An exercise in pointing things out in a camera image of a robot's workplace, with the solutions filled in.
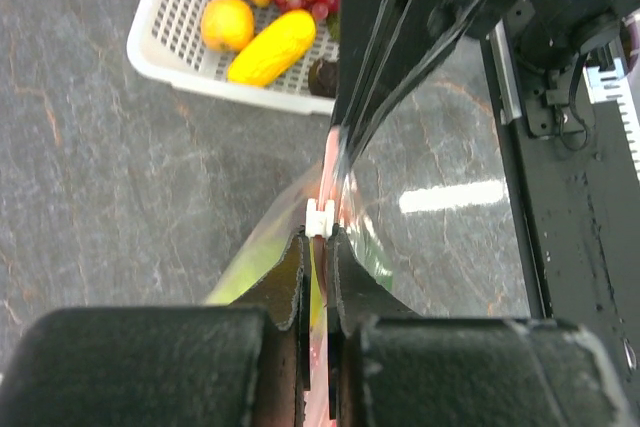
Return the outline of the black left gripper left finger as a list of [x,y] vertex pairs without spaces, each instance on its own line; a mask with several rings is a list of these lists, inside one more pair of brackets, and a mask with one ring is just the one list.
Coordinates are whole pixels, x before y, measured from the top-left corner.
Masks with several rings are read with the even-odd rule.
[[226,306],[53,311],[1,383],[5,426],[299,426],[310,387],[309,242]]

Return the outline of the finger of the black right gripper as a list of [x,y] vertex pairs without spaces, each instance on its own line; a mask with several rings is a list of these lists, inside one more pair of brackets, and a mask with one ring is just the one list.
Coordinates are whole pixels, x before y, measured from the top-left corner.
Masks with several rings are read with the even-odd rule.
[[509,2],[341,0],[339,80],[332,125],[355,160],[391,111],[453,52],[465,35],[485,34]]

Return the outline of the clear pink-dotted zip bag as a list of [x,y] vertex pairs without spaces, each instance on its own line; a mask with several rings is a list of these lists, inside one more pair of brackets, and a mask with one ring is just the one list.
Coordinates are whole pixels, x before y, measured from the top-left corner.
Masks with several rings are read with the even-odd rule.
[[327,247],[334,226],[346,231],[356,259],[368,273],[386,289],[392,287],[393,274],[349,166],[346,129],[333,126],[327,135],[323,163],[313,166],[276,198],[205,300],[209,305],[235,301],[280,260],[294,228],[304,227],[311,254],[311,389],[304,394],[305,426],[336,424],[329,418],[326,327]]

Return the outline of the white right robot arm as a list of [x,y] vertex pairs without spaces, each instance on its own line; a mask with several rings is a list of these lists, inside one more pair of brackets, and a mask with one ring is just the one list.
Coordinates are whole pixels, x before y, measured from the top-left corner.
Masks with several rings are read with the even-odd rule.
[[544,317],[603,342],[639,413],[639,180],[623,119],[585,67],[611,67],[639,0],[341,0],[332,116],[357,158],[463,36],[482,42],[528,292]]

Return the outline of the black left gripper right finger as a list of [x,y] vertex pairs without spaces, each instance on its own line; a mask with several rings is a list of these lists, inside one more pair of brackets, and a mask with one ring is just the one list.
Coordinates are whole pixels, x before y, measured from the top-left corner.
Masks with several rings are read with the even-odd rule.
[[426,318],[327,242],[329,412],[341,426],[631,426],[603,343],[565,321]]

